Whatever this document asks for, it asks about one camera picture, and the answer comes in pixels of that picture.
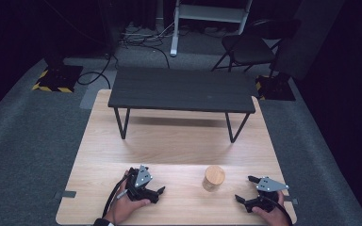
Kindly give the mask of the small wooden cylinder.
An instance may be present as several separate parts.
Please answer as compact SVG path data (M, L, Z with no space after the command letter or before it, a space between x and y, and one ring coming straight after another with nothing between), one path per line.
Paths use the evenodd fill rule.
M220 188L225 180L225 171L220 166L209 166L206 168L202 187L208 192L214 192Z

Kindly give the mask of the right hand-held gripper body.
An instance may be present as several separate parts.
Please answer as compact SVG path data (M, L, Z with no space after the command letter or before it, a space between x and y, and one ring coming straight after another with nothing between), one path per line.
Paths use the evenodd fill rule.
M245 208L248 213L252 213L252 208L257 206L266 212L274 209L278 203L278 191L288 190L289 186L280 182L274 181L269 177L259 178L260 182L255 184L258 196L255 199L246 201Z

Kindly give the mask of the person's right hand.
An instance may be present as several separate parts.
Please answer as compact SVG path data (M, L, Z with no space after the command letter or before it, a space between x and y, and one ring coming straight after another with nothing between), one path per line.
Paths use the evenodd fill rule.
M252 211L265 220L268 226L291 226L291 219L287 216L287 211L284 205L284 194L278 191L278 204L270 212L266 212L260 207L253 207Z

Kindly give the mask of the white metal stand frame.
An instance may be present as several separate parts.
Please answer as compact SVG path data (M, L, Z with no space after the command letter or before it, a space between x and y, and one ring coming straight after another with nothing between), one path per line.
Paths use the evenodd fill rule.
M180 0L176 0L173 18L173 38L170 49L170 56L177 56L180 19L238 24L239 33L241 34L246 25L253 1L254 0L247 0L244 8L220 8L185 5L182 4Z

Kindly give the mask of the person's left hand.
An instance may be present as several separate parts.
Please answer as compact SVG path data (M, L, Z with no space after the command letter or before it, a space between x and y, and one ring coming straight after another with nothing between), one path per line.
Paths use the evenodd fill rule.
M133 202L126 194L122 195L120 199L118 199L118 196L125 191L125 186L126 181L123 181L116 192L116 199L110 205L110 208L103 217L105 226L118 226L127 220L136 210L151 203L147 199Z

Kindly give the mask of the black base plate yellow stripes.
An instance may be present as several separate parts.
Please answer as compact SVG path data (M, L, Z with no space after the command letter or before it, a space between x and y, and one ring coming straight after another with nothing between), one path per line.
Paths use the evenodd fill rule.
M46 67L32 89L65 93L74 92L75 83L82 70L82 66L74 65L64 65L58 70Z
M259 75L255 86L259 100L295 101L295 96L289 86L290 76L279 73L276 76Z

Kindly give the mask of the black low shelf with legs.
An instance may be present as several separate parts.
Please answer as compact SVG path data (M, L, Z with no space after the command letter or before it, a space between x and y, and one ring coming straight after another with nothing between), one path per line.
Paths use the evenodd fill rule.
M159 68L118 70L108 106L114 110L121 138L126 138L133 109L210 113L255 113L255 83L239 73Z

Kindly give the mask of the black wristband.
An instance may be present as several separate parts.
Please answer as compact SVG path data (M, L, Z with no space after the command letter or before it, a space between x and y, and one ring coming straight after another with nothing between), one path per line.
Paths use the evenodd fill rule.
M116 224L105 218L97 218L92 226L116 226Z

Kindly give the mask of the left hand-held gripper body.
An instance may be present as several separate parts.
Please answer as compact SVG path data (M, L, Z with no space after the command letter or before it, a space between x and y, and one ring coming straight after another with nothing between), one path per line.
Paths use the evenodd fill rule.
M127 189L127 196L131 201L149 200L151 203L158 202L158 195L156 191L148 189L146 186L153 179L150 172L144 165L138 168L139 173L137 176L129 176L125 188Z

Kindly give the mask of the black folding chair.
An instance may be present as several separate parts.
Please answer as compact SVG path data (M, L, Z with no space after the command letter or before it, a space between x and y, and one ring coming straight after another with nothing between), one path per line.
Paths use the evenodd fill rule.
M280 55L280 44L292 39L301 25L298 19L262 19L250 23L239 35L225 36L222 46L225 53L212 71L246 66L245 72L255 65L270 65L273 75Z

